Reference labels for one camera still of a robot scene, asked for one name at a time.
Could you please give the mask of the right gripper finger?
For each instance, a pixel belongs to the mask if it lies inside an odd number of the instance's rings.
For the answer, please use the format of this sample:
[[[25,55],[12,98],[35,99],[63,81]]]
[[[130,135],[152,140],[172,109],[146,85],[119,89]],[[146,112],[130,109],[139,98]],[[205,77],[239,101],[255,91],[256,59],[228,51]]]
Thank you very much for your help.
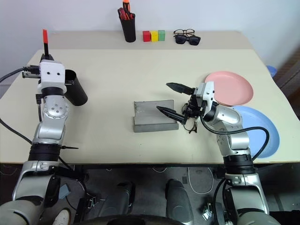
[[[162,107],[162,106],[156,106],[156,108],[165,116],[167,116],[170,119],[176,120],[177,122],[180,122],[181,124],[186,124],[187,122],[187,117],[185,117],[182,114],[176,113],[175,110]]]
[[[176,91],[178,93],[184,93],[187,95],[192,95],[195,91],[195,88],[190,88],[186,85],[175,83],[175,82],[169,82],[166,83],[166,85],[171,88],[173,91]]]

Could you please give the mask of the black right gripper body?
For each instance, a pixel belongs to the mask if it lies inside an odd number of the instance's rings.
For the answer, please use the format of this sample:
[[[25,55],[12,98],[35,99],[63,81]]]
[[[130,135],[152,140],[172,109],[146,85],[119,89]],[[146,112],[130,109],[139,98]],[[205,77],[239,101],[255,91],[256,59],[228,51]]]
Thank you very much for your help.
[[[183,93],[190,95],[188,103],[185,103],[181,109],[182,114],[187,118],[197,118],[204,116],[207,101],[203,100],[202,97],[197,95],[198,88],[184,89]]]

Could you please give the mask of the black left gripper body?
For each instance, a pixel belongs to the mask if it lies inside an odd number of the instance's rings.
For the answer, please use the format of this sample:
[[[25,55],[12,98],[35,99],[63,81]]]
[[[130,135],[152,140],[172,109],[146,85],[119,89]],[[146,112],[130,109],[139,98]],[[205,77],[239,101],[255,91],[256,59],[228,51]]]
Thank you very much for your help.
[[[22,78],[40,79],[40,67],[36,65],[27,65],[23,67]]]

